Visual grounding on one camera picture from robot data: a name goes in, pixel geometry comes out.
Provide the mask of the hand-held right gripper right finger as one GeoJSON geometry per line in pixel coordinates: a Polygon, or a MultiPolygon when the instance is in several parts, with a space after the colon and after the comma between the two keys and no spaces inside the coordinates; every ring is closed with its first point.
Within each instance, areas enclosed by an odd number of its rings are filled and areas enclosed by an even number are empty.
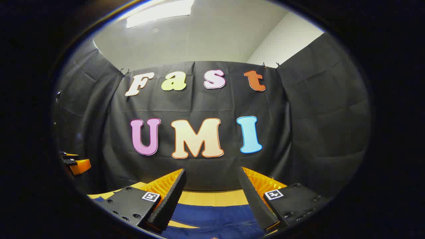
{"type": "Polygon", "coordinates": [[[331,200],[301,183],[287,186],[246,167],[238,168],[238,179],[257,223],[265,231],[293,227],[331,200]]]}

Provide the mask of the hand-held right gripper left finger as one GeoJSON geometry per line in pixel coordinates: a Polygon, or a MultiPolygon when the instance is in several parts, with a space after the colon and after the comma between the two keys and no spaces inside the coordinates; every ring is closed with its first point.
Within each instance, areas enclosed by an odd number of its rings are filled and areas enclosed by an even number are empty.
{"type": "Polygon", "coordinates": [[[161,232],[168,226],[186,183],[185,169],[140,188],[126,186],[98,204],[132,226],[161,232]]]}

